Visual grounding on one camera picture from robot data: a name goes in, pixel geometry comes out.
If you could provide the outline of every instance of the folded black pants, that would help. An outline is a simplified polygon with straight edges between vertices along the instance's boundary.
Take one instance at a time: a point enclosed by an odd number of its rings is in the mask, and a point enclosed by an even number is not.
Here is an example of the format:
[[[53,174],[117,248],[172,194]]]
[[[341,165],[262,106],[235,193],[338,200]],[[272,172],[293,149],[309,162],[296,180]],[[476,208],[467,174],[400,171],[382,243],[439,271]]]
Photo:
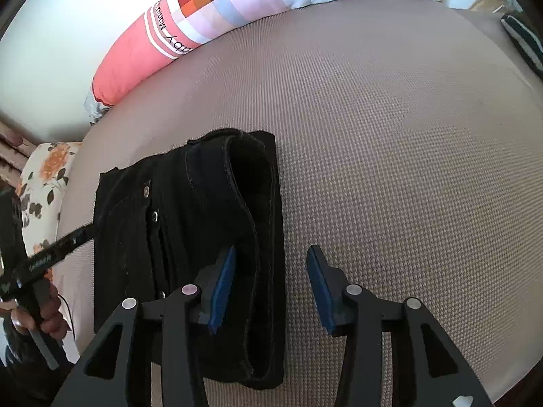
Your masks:
[[[217,130],[101,174],[94,227],[95,331],[125,298],[163,298],[233,245],[223,326],[197,344],[202,374],[255,389],[282,382],[284,246],[272,134]]]

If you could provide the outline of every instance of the pocket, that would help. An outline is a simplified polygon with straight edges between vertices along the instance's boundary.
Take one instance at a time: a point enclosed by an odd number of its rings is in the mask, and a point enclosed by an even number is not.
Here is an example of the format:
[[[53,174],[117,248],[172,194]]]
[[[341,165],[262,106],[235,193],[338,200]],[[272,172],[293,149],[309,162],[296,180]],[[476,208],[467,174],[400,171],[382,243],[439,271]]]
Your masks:
[[[149,206],[150,199],[138,189],[94,223],[95,331],[125,298],[155,299],[147,231]]]

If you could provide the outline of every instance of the white wall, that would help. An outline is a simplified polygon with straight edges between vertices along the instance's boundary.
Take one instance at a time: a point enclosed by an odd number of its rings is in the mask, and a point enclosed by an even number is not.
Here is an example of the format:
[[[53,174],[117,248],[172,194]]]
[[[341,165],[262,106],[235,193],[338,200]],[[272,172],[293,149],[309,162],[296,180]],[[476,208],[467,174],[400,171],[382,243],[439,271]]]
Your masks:
[[[81,140],[109,47],[157,0],[27,0],[0,40],[0,120],[37,142]]]

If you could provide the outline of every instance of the person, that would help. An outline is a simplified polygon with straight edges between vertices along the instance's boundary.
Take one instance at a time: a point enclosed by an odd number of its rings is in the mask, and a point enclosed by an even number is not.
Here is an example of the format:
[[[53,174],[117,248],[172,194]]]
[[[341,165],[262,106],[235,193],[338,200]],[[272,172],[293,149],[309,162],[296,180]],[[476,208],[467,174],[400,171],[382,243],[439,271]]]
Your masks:
[[[59,312],[60,298],[51,284],[51,299],[41,309],[43,322],[38,326],[56,340],[62,340],[70,330]],[[29,330],[38,328],[35,321],[21,308],[15,308],[4,318],[7,339],[6,366],[0,362],[0,393],[2,405],[13,407],[45,407],[51,405],[56,393],[72,370],[66,354],[57,370],[50,370],[37,349]]]

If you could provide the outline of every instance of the hand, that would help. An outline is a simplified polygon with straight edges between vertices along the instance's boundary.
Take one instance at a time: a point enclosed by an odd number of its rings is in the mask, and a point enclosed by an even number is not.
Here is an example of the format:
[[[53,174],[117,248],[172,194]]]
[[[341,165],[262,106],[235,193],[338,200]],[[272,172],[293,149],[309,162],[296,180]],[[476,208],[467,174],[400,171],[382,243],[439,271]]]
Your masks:
[[[49,288],[49,295],[51,296],[51,299],[40,310],[40,315],[43,318],[40,329],[56,340],[61,340],[66,336],[66,333],[70,328],[67,321],[59,312],[59,292],[53,284],[51,284],[51,287]],[[26,335],[28,334],[28,330],[36,330],[36,322],[30,314],[22,308],[15,308],[12,310],[12,323],[20,334]]]

